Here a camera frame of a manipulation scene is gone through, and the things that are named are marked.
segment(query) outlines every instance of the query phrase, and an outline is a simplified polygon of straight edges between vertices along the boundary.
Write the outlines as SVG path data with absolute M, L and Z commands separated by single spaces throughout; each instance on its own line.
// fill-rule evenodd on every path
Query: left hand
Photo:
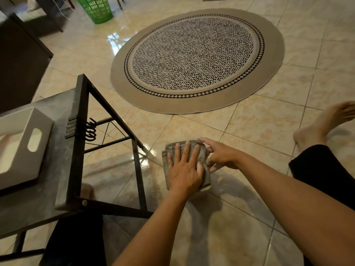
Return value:
M 183 196 L 188 199 L 192 194 L 198 191 L 202 184 L 204 168 L 200 162 L 195 169 L 200 146 L 196 145 L 190 161 L 187 162 L 190 152 L 190 141 L 186 142 L 182 157 L 180 160 L 180 145 L 175 145 L 175 161 L 173 163 L 171 154 L 168 153 L 168 181 L 169 192 Z

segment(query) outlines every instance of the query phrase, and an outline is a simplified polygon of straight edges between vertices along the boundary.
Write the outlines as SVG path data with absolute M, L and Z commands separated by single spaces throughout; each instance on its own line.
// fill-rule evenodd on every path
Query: right hand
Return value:
M 214 173 L 224 166 L 231 169 L 238 169 L 234 162 L 237 155 L 235 148 L 205 137 L 199 137 L 198 140 L 209 145 L 209 147 L 207 147 L 207 156 L 212 153 L 212 156 L 208 157 L 206 160 L 209 173 Z

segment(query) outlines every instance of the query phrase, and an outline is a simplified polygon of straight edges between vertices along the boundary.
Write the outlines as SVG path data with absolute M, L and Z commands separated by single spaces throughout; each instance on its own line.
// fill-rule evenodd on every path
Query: gray rag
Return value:
M 171 157 L 174 161 L 175 159 L 175 145 L 179 143 L 180 144 L 180 153 L 182 155 L 182 152 L 185 148 L 186 141 L 182 142 L 175 142 L 175 143 L 170 143 L 165 145 L 165 150 L 162 151 L 162 159 L 163 159 L 163 167 L 164 167 L 164 174 L 165 174 L 165 182 L 166 182 L 166 188 L 169 189 L 169 184 L 168 184 L 168 171 L 169 171 L 169 164 L 168 164 L 168 153 L 171 154 Z M 200 153 L 198 154 L 197 161 L 195 167 L 197 168 L 197 162 L 200 161 L 204 167 L 204 175 L 203 175 L 203 181 L 200 186 L 200 189 L 206 188 L 211 185 L 211 176 L 209 175 L 207 164 L 206 164 L 206 147 L 205 145 L 199 141 L 199 140 L 190 140 L 190 153 L 189 153 L 189 159 L 191 158 L 191 155 L 193 153 L 193 150 L 195 146 L 199 144 L 200 145 Z

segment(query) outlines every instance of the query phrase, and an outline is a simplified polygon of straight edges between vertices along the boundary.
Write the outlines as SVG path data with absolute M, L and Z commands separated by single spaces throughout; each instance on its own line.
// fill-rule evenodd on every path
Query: black pants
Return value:
M 102 215 L 90 212 L 59 220 L 39 265 L 106 266 L 102 225 Z
M 293 177 L 355 210 L 355 179 L 327 146 L 315 145 L 289 164 Z M 58 221 L 41 266 L 106 266 L 102 215 L 77 214 Z M 312 265 L 304 257 L 305 266 Z
M 329 147 L 314 145 L 290 164 L 292 175 L 355 210 L 355 179 L 333 155 Z M 305 266 L 312 265 L 304 257 Z

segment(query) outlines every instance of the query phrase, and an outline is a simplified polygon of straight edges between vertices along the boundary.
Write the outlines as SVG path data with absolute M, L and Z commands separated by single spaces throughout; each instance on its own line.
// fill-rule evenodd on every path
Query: diamond pattern border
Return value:
M 181 20 L 184 20 L 184 19 L 189 19 L 189 18 L 195 18 L 195 17 L 205 17 L 205 16 L 221 16 L 221 17 L 226 17 L 226 18 L 232 18 L 232 19 L 235 19 L 235 20 L 238 20 L 246 25 L 248 25 L 249 27 L 251 27 L 251 29 L 253 31 L 255 31 L 256 35 L 258 36 L 259 38 L 259 43 L 260 43 L 260 47 L 259 47 L 259 53 L 255 59 L 255 61 L 253 62 L 253 64 L 240 76 L 238 76 L 237 78 L 233 79 L 232 81 L 222 85 L 222 86 L 219 86 L 219 87 L 216 87 L 214 89 L 211 89 L 211 90 L 208 90 L 208 91 L 203 91 L 203 92 L 200 92 L 200 93 L 192 93 L 192 94 L 176 94 L 176 95 L 171 95 L 171 94 L 165 94 L 165 93 L 158 93 L 158 92 L 155 92 L 155 91 L 151 91 L 151 90 L 148 90 L 148 89 L 145 89 L 144 87 L 142 87 L 141 85 L 139 85 L 138 83 L 136 83 L 133 78 L 131 77 L 131 75 L 129 74 L 129 71 L 128 71 L 128 59 L 133 51 L 133 49 L 139 44 L 140 41 L 142 41 L 145 37 L 147 37 L 148 35 L 150 35 L 152 32 L 164 27 L 164 26 L 167 26 L 171 23 L 175 23 L 175 22 L 178 22 L 178 21 L 181 21 Z M 264 45 L 264 38 L 263 36 L 261 35 L 260 31 L 254 26 L 252 25 L 251 23 L 241 19 L 241 18 L 238 18 L 238 17 L 233 17 L 233 16 L 230 16 L 230 15 L 222 15 L 222 14 L 201 14 L 201 15 L 195 15 L 195 16 L 190 16 L 190 17 L 185 17 L 185 18 L 181 18 L 181 19 L 177 19 L 175 21 L 172 21 L 172 22 L 168 22 L 168 23 L 165 23 L 164 25 L 162 26 L 159 26 L 157 28 L 155 28 L 154 30 L 150 31 L 149 33 L 147 33 L 145 36 L 143 36 L 142 38 L 140 38 L 140 40 L 138 40 L 134 45 L 133 47 L 129 50 L 129 52 L 127 53 L 127 56 L 126 56 L 126 59 L 125 59 L 125 64 L 124 64 L 124 69 L 125 69 L 125 75 L 127 77 L 127 79 L 129 80 L 129 82 L 134 86 L 136 87 L 137 89 L 139 89 L 140 91 L 143 91 L 147 94 L 151 94 L 151 95 L 154 95 L 154 96 L 158 96 L 158 97 L 164 97 L 164 98 L 192 98 L 192 97 L 197 97 L 197 96 L 202 96 L 202 95 L 207 95 L 207 94 L 211 94 L 211 93 L 216 93 L 220 90 L 223 90 L 223 89 L 226 89 L 228 87 L 230 87 L 231 85 L 239 82 L 240 80 L 242 80 L 243 78 L 245 78 L 247 75 L 249 75 L 251 73 L 251 71 L 253 71 L 255 69 L 255 67 L 259 64 L 261 58 L 263 57 L 263 54 L 264 54 L 264 50 L 265 50 L 265 45 Z

